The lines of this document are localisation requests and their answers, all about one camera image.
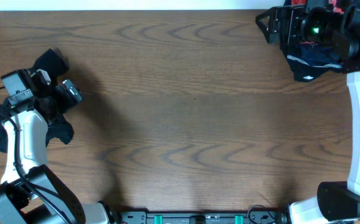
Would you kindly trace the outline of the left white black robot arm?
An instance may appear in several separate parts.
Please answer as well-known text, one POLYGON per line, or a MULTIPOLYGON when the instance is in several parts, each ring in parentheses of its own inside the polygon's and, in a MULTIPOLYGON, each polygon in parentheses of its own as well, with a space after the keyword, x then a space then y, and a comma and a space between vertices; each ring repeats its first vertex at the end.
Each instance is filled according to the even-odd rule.
POLYGON ((47 166, 49 126, 83 100, 57 77, 64 68, 28 68, 1 77, 9 94, 3 113, 7 163, 0 184, 0 223, 114 223, 103 203, 84 204, 47 166))

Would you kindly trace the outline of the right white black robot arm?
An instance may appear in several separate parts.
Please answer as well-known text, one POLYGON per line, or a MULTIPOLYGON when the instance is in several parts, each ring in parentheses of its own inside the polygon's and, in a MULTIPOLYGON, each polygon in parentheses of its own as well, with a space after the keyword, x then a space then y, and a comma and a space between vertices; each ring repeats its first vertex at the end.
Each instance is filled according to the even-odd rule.
POLYGON ((329 47, 346 75, 353 115, 348 179, 322 182, 316 196, 291 203, 272 223, 353 223, 360 220, 360 1, 305 1, 268 9, 255 18, 270 44, 329 47))

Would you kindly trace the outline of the black t-shirt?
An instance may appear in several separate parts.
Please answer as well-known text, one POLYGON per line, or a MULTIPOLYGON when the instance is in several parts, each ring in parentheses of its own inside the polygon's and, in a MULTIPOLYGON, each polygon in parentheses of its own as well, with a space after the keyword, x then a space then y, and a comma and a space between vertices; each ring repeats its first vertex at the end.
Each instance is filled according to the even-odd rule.
MULTIPOLYGON (((6 116, 35 109, 37 97, 49 87, 59 85, 57 77, 68 70, 69 66, 64 60, 54 50, 49 49, 36 59, 32 67, 15 70, 1 77, 4 84, 1 88, 5 88, 9 96, 0 104, 0 152, 7 152, 8 136, 3 127, 3 122, 7 120, 6 116), (49 74, 52 80, 50 85, 46 85, 45 80, 36 73, 38 69, 45 70, 49 74)), ((58 138, 64 144, 68 144, 73 135, 72 125, 63 116, 54 123, 47 122, 45 143, 48 144, 51 139, 58 138)))

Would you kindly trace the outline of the red orange t-shirt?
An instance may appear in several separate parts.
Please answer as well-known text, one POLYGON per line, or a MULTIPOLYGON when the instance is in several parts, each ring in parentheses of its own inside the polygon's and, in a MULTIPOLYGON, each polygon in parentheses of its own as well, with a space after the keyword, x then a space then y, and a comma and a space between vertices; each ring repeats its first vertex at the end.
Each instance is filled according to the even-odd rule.
POLYGON ((307 11, 320 7, 326 9, 327 11, 338 12, 341 14, 344 13, 341 7, 337 5, 337 0, 288 0, 285 1, 284 5, 302 5, 306 7, 307 11))

